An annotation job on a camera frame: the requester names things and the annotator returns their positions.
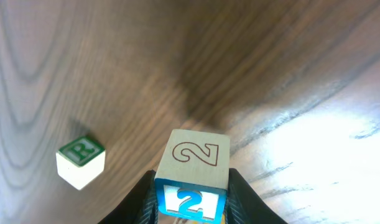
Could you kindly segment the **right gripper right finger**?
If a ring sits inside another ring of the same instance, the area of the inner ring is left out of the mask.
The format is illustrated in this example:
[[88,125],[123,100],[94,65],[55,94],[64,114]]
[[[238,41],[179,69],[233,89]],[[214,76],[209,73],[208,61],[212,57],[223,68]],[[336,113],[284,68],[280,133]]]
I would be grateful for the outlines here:
[[224,215],[227,224],[287,224],[263,202],[234,168],[229,169]]

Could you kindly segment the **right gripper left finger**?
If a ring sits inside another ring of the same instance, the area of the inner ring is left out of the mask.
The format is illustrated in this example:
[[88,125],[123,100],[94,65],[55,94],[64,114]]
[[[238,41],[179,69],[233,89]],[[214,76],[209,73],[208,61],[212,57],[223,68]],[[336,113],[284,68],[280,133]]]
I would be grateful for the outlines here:
[[148,170],[119,205],[99,224],[158,224],[156,171]]

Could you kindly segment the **blue number 2 block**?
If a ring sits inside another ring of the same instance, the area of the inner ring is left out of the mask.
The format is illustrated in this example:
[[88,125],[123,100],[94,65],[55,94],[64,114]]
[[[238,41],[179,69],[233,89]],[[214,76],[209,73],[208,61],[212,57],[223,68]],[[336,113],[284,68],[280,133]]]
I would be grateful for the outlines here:
[[229,147],[227,135],[173,130],[154,179],[159,212],[220,223],[228,194]]

